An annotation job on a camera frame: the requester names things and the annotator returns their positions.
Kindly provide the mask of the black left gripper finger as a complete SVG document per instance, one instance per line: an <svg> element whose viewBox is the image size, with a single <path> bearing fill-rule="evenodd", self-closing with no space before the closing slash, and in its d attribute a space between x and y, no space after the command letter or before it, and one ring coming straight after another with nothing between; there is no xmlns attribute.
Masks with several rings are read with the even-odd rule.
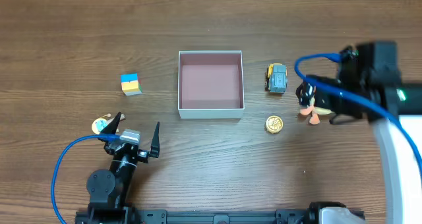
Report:
<svg viewBox="0 0 422 224"><path fill-rule="evenodd" d="M121 118L121 112L118 112L114 118L109 118L108 120L101 118L99 120L99 133L116 134Z"/></svg>
<svg viewBox="0 0 422 224"><path fill-rule="evenodd" d="M157 122L154 130L154 135L150 146L150 157L159 158L160 154L160 138L159 138L160 123Z"/></svg>

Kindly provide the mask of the yellow plush duck toy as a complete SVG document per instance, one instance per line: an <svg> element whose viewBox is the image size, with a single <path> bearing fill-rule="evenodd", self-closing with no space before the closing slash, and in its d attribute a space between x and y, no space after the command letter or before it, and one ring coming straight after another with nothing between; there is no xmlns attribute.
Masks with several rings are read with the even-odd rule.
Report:
<svg viewBox="0 0 422 224"><path fill-rule="evenodd" d="M317 107L316 87L303 81L296 89L298 103L301 106L299 113L303 116L310 115L309 123L317 125L320 123L319 115L329 115L333 111L323 107Z"/></svg>

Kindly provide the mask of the yellow wheel-shaped toy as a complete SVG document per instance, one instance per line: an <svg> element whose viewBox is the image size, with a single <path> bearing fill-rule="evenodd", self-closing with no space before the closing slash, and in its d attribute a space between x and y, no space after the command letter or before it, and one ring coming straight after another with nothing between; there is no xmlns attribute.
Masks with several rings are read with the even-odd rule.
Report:
<svg viewBox="0 0 422 224"><path fill-rule="evenodd" d="M269 116L269 118L267 118L265 122L265 127L267 131L272 134L279 133L283 129L283 126L284 122L279 116L276 115Z"/></svg>

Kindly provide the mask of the grey and yellow toy truck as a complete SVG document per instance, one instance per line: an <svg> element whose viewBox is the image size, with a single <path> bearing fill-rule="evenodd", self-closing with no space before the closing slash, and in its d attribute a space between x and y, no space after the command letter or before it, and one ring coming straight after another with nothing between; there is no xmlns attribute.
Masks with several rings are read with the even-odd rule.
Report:
<svg viewBox="0 0 422 224"><path fill-rule="evenodd" d="M268 65L265 90L270 93L284 94L287 90L287 67L281 63Z"/></svg>

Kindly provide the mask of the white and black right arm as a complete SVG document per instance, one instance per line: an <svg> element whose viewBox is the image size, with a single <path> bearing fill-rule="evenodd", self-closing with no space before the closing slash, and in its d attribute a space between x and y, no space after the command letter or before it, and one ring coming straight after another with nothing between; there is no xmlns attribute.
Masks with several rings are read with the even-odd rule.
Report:
<svg viewBox="0 0 422 224"><path fill-rule="evenodd" d="M396 42L373 41L301 57L296 95L304 109L368 120L380 150L387 223L420 223L421 83L402 81L397 55ZM335 78L300 71L317 58L337 63Z"/></svg>

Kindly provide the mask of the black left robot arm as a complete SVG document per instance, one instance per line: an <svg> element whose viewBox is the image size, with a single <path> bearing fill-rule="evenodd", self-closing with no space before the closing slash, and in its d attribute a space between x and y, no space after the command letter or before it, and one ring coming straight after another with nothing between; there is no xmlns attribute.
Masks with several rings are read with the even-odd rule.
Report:
<svg viewBox="0 0 422 224"><path fill-rule="evenodd" d="M87 180L86 188L90 195L88 211L122 210L131 185L137 163L148 163L148 159L160 154L159 129L156 124L150 149L140 148L140 132L126 129L117 134L121 113L100 132L99 140L104 143L106 154L111 155L109 169L94 171Z"/></svg>

